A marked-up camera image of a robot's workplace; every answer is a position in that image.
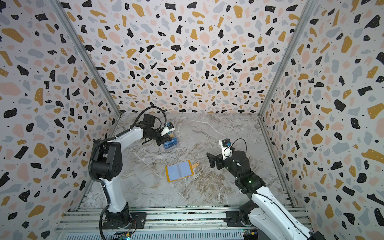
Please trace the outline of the dark blue credit card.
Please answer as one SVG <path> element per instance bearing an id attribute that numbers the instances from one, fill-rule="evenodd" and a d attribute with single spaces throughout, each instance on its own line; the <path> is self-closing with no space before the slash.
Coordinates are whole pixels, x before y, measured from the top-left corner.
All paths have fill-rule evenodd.
<path id="1" fill-rule="evenodd" d="M 170 141 L 165 142 L 163 144 L 163 146 L 164 146 L 165 150 L 168 150 L 168 149 L 170 149 L 172 147 L 175 147 L 177 144 L 178 144 L 178 139 L 177 138 L 172 138 Z"/>

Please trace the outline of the yellow card holder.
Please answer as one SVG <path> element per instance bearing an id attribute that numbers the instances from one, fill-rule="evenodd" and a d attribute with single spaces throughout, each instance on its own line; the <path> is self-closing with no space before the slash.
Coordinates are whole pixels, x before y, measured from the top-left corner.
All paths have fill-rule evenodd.
<path id="1" fill-rule="evenodd" d="M 200 165 L 199 162 L 192 164 L 190 160 L 165 167 L 168 183 L 178 181 L 195 174 L 194 169 Z"/>

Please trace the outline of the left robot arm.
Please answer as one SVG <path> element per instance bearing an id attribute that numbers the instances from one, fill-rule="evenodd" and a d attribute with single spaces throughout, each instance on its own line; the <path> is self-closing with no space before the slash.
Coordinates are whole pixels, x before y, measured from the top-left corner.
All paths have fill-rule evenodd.
<path id="1" fill-rule="evenodd" d="M 120 173 L 123 169 L 123 151 L 135 142 L 145 139 L 154 140 L 157 145 L 170 142 L 169 132 L 175 127 L 171 122 L 164 122 L 155 128 L 156 116 L 143 114 L 142 121 L 137 119 L 133 125 L 121 133 L 103 140 L 93 140 L 93 148 L 89 161 L 89 175 L 91 179 L 102 186 L 107 200 L 106 209 L 102 215 L 106 221 L 115 225 L 126 226 L 131 222 L 129 204 L 124 198 L 121 187 Z"/>

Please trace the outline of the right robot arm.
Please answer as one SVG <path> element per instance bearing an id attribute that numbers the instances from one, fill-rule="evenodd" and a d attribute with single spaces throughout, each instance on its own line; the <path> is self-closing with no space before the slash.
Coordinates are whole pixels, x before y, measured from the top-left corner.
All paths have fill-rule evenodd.
<path id="1" fill-rule="evenodd" d="M 234 151 L 229 157 L 207 153 L 211 168 L 226 169 L 235 185 L 250 200 L 227 216 L 227 224 L 256 227 L 271 240 L 324 240 L 299 222 L 272 194 L 265 182 L 250 168 L 246 152 Z"/>

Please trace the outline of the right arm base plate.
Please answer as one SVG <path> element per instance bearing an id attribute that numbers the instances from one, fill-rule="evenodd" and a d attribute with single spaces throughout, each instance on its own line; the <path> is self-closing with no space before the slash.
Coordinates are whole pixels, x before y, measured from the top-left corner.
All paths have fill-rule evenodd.
<path id="1" fill-rule="evenodd" d="M 266 220 L 267 217 L 260 208 L 255 208 L 251 211 L 226 211 L 224 218 L 224 222 L 228 227 L 259 227 Z"/>

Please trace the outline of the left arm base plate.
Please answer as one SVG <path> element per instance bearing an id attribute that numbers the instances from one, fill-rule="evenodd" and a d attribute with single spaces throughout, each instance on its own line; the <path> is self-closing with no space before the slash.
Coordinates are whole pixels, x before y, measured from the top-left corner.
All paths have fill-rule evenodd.
<path id="1" fill-rule="evenodd" d="M 102 225 L 103 230 L 138 230 L 143 229 L 146 223 L 147 213 L 129 212 L 110 213 L 107 211 L 105 222 Z"/>

